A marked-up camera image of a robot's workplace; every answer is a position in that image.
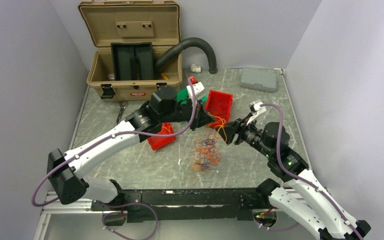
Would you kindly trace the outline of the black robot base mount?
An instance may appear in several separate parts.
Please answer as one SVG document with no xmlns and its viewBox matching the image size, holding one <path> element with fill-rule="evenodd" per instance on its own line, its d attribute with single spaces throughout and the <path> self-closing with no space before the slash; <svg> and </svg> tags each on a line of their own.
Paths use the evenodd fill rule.
<svg viewBox="0 0 384 240">
<path fill-rule="evenodd" d="M 255 188 L 126 189 L 114 203 L 93 200 L 95 212 L 122 212 L 127 223 L 169 220 L 251 221 L 271 208 Z"/>
</svg>

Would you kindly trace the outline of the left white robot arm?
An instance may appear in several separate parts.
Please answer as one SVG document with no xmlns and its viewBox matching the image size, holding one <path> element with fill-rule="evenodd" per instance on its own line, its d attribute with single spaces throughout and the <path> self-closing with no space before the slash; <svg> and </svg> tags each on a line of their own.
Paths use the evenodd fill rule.
<svg viewBox="0 0 384 240">
<path fill-rule="evenodd" d="M 120 185 L 113 179 L 100 180 L 88 173 L 124 149 L 144 142 L 149 137 L 162 137 L 164 123 L 187 122 L 186 129 L 195 130 L 215 122 L 203 102 L 186 98 L 177 102 L 177 91 L 163 86 L 151 99 L 133 111 L 105 134 L 65 153 L 56 149 L 48 155 L 47 179 L 63 205 L 81 198 L 103 202 L 117 210 L 124 203 Z"/>
</svg>

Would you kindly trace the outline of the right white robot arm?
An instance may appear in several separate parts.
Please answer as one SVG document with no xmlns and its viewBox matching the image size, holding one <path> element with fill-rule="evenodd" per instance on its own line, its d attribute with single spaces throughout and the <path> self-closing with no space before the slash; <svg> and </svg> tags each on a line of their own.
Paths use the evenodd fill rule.
<svg viewBox="0 0 384 240">
<path fill-rule="evenodd" d="M 302 203 L 289 196 L 284 187 L 268 178 L 255 190 L 260 207 L 272 205 L 282 210 L 317 240 L 362 240 L 371 231 L 366 220 L 350 215 L 320 184 L 307 162 L 289 147 L 290 135 L 279 122 L 258 129 L 250 118 L 238 118 L 216 130 L 228 145 L 245 142 L 264 155 L 271 172 L 305 200 Z"/>
</svg>

